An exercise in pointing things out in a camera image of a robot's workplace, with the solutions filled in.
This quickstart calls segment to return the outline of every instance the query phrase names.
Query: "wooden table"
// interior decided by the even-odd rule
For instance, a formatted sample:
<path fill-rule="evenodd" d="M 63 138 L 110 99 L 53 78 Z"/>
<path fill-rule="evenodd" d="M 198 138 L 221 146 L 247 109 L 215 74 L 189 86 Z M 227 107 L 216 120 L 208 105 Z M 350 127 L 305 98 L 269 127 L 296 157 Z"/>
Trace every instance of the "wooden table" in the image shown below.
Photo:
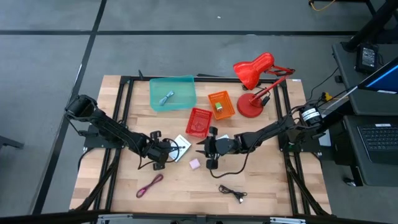
<path fill-rule="evenodd" d="M 103 78 L 98 96 L 98 106 L 108 116 L 113 113 L 118 92 L 120 76 L 107 75 Z M 240 83 L 205 83 L 196 82 L 197 108 L 211 110 L 207 95 L 227 90 L 236 110 L 236 102 L 243 93 Z M 302 105 L 305 97 L 300 80 L 287 80 L 291 106 Z M 203 150 L 196 145 L 202 139 L 185 134 L 191 110 L 155 112 L 149 104 L 149 82 L 135 81 L 129 109 L 127 125 L 131 131 L 148 134 L 155 130 L 162 131 L 163 138 L 174 139 L 181 134 L 192 143 L 191 148 L 177 162 L 166 164 L 166 168 L 153 171 L 152 166 L 137 170 L 139 156 L 128 149 L 123 149 L 117 181 L 114 190 L 112 211 L 146 213 L 194 213 L 217 215 L 291 215 L 289 189 L 284 159 L 279 151 L 277 138 L 262 143 L 248 159 L 244 172 L 239 175 L 227 175 L 220 179 L 211 177 L 205 167 L 206 158 L 195 152 Z M 218 128 L 219 136 L 257 131 L 277 120 L 275 98 L 271 100 L 257 118 L 245 118 L 238 111 L 229 119 L 216 121 L 211 125 Z M 100 176 L 104 149 L 94 149 L 81 162 L 70 208 L 79 206 L 90 193 Z M 245 155 L 226 155 L 220 158 L 215 175 L 235 172 L 243 165 Z M 191 170 L 189 161 L 198 158 L 201 167 Z M 323 181 L 320 163 L 310 153 L 301 153 L 305 183 L 309 191 L 327 212 L 330 212 L 328 196 Z M 142 198 L 136 198 L 136 192 L 149 184 L 157 174 L 163 174 L 163 181 L 155 184 Z M 233 195 L 221 194 L 218 186 L 223 184 L 233 190 L 247 192 L 244 202 L 239 204 Z M 302 211 L 300 191 L 296 187 L 299 210 Z M 101 199 L 104 207 L 106 194 Z"/>

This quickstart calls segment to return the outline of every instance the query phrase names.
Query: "pink sponge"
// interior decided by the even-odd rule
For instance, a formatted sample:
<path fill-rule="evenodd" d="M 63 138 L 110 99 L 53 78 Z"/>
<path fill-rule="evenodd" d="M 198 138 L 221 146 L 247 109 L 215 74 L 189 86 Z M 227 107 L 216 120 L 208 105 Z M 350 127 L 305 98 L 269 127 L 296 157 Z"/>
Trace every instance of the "pink sponge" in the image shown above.
<path fill-rule="evenodd" d="M 200 163 L 199 163 L 199 160 L 198 160 L 198 159 L 192 160 L 191 162 L 189 162 L 189 164 L 191 165 L 191 168 L 192 168 L 193 170 L 200 167 Z"/>

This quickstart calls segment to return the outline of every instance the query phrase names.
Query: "green item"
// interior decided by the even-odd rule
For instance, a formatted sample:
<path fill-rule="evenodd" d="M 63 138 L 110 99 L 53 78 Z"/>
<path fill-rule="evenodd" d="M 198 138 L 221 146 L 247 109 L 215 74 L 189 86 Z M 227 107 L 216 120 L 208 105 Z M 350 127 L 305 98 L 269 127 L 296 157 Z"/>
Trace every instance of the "green item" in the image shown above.
<path fill-rule="evenodd" d="M 223 110 L 223 106 L 221 105 L 221 103 L 216 103 L 215 106 L 216 106 L 217 112 L 220 112 Z"/>
<path fill-rule="evenodd" d="M 149 81 L 149 91 L 150 107 L 156 112 L 190 109 L 197 103 L 193 75 L 152 78 Z M 174 92 L 173 96 L 162 105 L 160 101 L 171 91 Z"/>

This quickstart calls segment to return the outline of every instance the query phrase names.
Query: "lamp shade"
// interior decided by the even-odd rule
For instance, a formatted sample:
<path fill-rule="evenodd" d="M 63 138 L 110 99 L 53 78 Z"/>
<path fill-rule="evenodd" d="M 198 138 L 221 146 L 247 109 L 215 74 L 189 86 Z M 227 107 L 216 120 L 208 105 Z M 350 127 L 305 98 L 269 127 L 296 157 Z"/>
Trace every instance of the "lamp shade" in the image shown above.
<path fill-rule="evenodd" d="M 247 89 L 252 90 L 256 87 L 260 79 L 260 74 L 270 69 L 274 65 L 274 57 L 271 53 L 263 53 L 252 62 L 239 62 L 233 68 Z"/>

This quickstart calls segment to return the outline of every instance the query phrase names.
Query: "cable connector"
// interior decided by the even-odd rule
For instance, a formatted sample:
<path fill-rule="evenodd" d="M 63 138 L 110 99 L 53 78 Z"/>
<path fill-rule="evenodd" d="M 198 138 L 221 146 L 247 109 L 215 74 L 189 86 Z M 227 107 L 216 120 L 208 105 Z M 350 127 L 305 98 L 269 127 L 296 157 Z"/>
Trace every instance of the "cable connector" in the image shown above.
<path fill-rule="evenodd" d="M 243 202 L 243 197 L 248 195 L 248 193 L 246 193 L 246 192 L 233 191 L 233 190 L 225 187 L 222 184 L 218 187 L 218 190 L 221 193 L 223 193 L 223 194 L 233 194 L 236 197 L 236 199 L 238 200 L 239 203 L 242 203 Z"/>

